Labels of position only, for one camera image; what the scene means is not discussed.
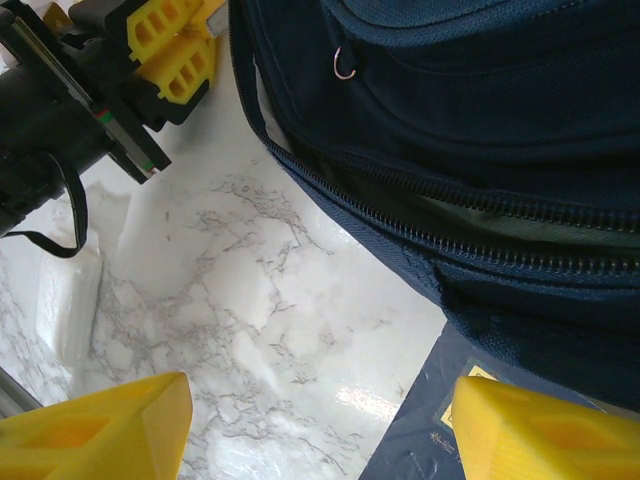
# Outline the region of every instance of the black strap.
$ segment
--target black strap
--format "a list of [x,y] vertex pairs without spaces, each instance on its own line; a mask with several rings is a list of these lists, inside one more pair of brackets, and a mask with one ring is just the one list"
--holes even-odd
[[62,182],[69,192],[69,198],[71,199],[71,210],[73,211],[73,223],[75,226],[76,246],[73,248],[63,247],[57,244],[49,237],[46,237],[39,232],[9,232],[5,237],[17,237],[22,235],[31,240],[32,243],[49,252],[51,255],[55,255],[60,258],[74,257],[84,244],[87,242],[87,229],[89,228],[89,212],[87,210],[87,196],[84,193],[84,187],[80,181],[80,175],[75,166],[68,164],[60,159],[55,158],[53,155],[47,152],[36,152],[34,157],[43,157],[44,161],[51,160],[56,164],[60,174],[62,175]]

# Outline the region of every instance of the d-ring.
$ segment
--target d-ring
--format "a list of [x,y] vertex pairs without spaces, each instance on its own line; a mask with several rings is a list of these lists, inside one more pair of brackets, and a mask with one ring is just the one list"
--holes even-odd
[[338,50],[336,50],[336,54],[333,56],[333,73],[340,80],[351,80],[353,77],[356,76],[355,68],[346,77],[344,75],[341,75],[340,72],[338,72],[338,58],[340,58],[341,51],[342,51],[342,47],[338,47]]

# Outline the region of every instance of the navy blue bag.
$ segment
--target navy blue bag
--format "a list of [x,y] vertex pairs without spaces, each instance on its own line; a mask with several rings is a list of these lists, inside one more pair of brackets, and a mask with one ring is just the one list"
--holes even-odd
[[640,410],[640,2],[231,0],[230,24],[249,123],[325,212],[475,345]]

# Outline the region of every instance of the dark blue book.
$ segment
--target dark blue book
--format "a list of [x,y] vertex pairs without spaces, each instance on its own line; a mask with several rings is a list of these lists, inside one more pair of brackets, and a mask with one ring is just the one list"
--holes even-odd
[[461,375],[493,378],[598,408],[576,392],[478,350],[447,324],[360,480],[464,480],[451,426],[451,398]]

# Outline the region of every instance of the marble surface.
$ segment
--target marble surface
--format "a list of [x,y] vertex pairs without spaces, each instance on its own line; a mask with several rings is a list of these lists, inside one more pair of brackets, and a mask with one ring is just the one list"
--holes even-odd
[[0,242],[0,364],[45,404],[185,371],[185,480],[357,478],[444,317],[279,169],[221,52],[215,90],[158,136],[167,171],[141,187],[104,160],[84,176],[105,267],[82,369],[35,331],[42,254]]

